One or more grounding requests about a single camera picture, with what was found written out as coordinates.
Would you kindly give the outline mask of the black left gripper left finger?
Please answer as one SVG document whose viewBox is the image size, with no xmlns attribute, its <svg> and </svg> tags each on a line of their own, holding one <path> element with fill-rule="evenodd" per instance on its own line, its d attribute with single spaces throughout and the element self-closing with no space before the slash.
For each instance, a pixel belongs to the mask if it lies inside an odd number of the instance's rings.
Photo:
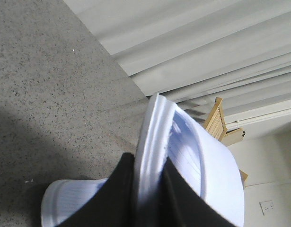
<svg viewBox="0 0 291 227">
<path fill-rule="evenodd" d="M 98 192 L 59 227 L 128 227 L 134 156 L 123 153 L 116 168 Z"/>
</svg>

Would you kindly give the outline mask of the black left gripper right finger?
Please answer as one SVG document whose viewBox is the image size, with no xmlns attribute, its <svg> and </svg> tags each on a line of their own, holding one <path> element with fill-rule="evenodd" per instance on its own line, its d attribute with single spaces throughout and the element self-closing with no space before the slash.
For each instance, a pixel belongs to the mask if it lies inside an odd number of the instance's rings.
<svg viewBox="0 0 291 227">
<path fill-rule="evenodd" d="M 209 170 L 203 195 L 198 195 L 168 158 L 162 175 L 162 226 L 238 227 L 240 225 L 239 175 Z"/>
</svg>

